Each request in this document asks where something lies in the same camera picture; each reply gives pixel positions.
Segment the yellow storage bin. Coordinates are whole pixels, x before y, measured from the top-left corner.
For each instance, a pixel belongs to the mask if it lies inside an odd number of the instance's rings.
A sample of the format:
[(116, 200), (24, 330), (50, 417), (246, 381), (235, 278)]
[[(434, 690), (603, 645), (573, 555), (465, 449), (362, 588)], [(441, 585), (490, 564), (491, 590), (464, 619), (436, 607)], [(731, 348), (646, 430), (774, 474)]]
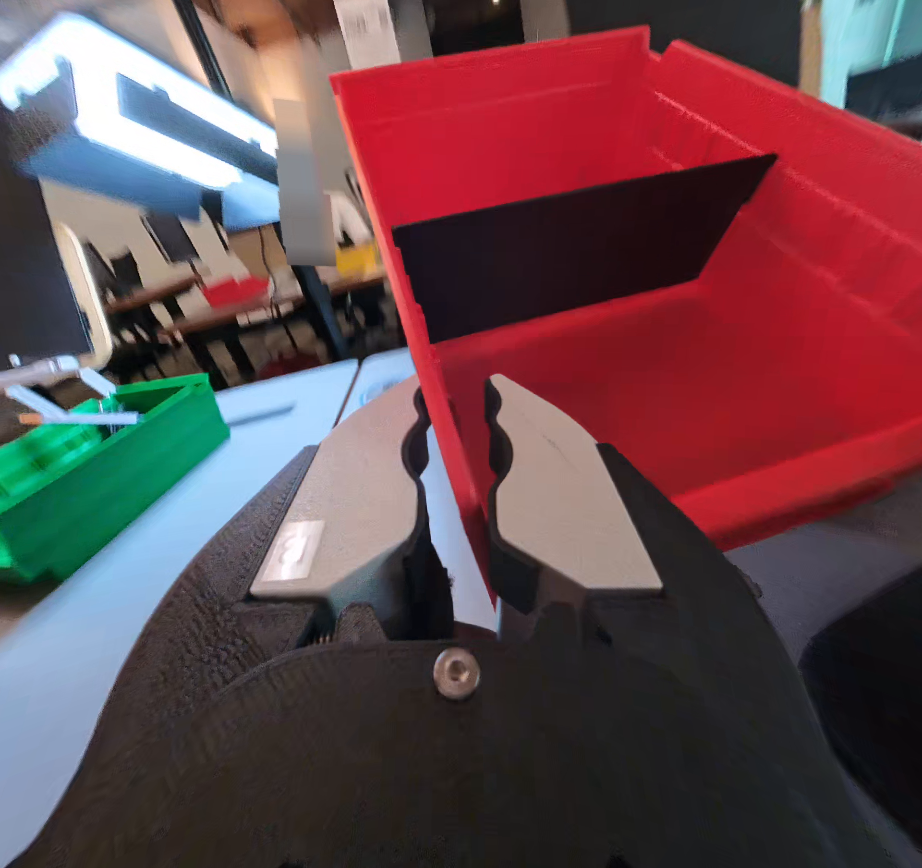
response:
[(336, 268), (347, 278), (367, 278), (383, 267), (375, 240), (358, 245), (338, 246)]

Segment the black bin divider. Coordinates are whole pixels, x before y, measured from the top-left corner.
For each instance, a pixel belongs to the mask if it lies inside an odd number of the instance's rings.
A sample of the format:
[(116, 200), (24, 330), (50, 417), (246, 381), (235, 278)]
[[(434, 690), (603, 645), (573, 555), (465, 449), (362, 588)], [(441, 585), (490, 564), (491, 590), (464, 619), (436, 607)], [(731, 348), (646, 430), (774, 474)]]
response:
[(695, 281), (776, 154), (392, 230), (433, 343)]

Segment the small red bin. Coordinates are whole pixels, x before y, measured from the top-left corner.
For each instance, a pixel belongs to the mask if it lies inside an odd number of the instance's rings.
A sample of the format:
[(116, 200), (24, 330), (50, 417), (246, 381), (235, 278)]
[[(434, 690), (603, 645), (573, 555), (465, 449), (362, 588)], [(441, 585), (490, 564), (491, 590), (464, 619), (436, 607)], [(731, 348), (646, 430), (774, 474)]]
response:
[(243, 278), (229, 277), (204, 283), (200, 290), (210, 308), (240, 311), (248, 303), (268, 300), (271, 283), (268, 279), (248, 275)]

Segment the LED light panel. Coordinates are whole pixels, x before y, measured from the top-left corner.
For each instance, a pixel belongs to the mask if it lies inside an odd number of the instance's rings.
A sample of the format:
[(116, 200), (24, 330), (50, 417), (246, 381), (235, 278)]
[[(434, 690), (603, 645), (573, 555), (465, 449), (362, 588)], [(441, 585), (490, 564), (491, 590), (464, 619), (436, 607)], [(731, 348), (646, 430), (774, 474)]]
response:
[(273, 127), (73, 13), (2, 63), (17, 170), (229, 232), (280, 222)]

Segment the green plastic box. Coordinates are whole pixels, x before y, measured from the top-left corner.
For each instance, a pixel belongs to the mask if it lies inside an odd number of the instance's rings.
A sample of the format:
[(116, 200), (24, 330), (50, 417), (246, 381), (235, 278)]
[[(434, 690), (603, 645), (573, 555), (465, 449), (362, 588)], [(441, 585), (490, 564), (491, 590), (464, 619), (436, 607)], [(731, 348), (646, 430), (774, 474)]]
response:
[(62, 582), (230, 437), (207, 374), (158, 378), (89, 399), (1, 448), (1, 581)]

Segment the red storage bin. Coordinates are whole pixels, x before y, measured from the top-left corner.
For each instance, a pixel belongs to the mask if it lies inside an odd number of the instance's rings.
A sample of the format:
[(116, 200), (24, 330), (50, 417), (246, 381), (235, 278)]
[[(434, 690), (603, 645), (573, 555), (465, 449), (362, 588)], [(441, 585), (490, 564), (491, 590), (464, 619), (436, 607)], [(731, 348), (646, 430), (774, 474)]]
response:
[[(719, 548), (920, 473), (921, 151), (645, 25), (330, 77), (448, 479), (487, 569), (485, 383), (608, 443)], [(433, 343), (392, 230), (765, 154), (697, 280)]]

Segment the white paper notice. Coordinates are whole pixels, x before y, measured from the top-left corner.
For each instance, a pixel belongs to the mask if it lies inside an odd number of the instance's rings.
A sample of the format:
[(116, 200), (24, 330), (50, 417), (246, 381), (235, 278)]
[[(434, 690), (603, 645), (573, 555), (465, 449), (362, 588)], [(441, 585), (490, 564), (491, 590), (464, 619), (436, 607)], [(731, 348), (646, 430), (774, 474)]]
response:
[(398, 40), (388, 0), (333, 0), (352, 70), (398, 65)]

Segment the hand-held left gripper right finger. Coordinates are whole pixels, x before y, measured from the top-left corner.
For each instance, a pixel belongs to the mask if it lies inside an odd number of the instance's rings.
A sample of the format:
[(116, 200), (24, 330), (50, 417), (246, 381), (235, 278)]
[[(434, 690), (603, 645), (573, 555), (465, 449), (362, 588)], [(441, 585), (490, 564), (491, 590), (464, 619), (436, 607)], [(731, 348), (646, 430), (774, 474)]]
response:
[(563, 410), (504, 375), (485, 383), (489, 580), (499, 632), (532, 632), (563, 604), (648, 599), (663, 582), (600, 445)]

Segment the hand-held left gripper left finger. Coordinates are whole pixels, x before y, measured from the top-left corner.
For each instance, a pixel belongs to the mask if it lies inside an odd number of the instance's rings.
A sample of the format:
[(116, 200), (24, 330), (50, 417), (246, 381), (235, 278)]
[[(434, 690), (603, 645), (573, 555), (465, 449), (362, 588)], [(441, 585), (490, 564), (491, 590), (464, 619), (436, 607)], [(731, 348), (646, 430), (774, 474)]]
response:
[(430, 425), (412, 378), (338, 424), (317, 447), (250, 596), (313, 601), (336, 617), (370, 606), (390, 639), (453, 637), (450, 576), (421, 481)]

